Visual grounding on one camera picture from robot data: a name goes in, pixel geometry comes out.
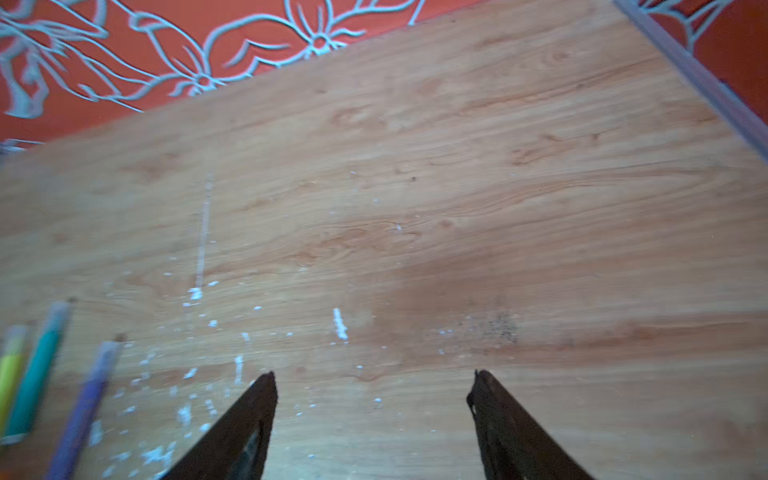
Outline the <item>purple marker pen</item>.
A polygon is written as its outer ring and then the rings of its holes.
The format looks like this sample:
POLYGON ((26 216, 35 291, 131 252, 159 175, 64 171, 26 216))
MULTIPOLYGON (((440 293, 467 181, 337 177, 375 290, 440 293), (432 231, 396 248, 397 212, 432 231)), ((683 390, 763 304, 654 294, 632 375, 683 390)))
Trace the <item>purple marker pen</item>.
POLYGON ((124 340, 123 335, 117 335, 100 345, 57 445, 46 479, 61 480, 73 476, 124 340))

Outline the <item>yellow marker pen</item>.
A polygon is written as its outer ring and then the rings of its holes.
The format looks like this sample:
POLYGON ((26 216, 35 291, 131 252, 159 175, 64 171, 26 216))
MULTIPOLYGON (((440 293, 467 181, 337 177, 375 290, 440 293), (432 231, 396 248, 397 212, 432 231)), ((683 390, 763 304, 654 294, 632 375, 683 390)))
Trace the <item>yellow marker pen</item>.
POLYGON ((23 358, 29 327, 13 325, 7 332, 1 351, 1 434, 4 434, 22 375, 23 358))

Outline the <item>green marker pen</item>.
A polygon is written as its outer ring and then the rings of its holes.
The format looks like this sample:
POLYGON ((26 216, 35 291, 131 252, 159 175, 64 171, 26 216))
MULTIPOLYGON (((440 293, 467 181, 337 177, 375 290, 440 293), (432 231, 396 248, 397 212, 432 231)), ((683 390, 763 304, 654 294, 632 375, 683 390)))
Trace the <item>green marker pen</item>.
POLYGON ((44 329, 18 388, 1 444, 20 443, 32 430, 63 331, 72 310, 72 301, 52 305, 44 329))

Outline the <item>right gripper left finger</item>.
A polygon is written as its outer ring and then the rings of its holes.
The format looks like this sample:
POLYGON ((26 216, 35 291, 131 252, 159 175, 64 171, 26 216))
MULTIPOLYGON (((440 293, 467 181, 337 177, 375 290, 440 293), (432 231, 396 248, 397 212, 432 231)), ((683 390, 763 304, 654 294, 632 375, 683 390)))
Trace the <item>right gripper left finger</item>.
POLYGON ((243 392, 163 478, 261 479, 277 403, 275 374, 268 372, 243 392))

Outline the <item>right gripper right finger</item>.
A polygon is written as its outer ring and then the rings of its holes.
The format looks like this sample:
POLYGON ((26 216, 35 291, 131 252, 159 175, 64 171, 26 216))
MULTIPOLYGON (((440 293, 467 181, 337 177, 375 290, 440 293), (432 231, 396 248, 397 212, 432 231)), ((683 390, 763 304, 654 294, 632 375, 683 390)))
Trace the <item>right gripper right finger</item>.
POLYGON ((466 397, 488 479, 589 479, 579 465, 487 370, 466 397))

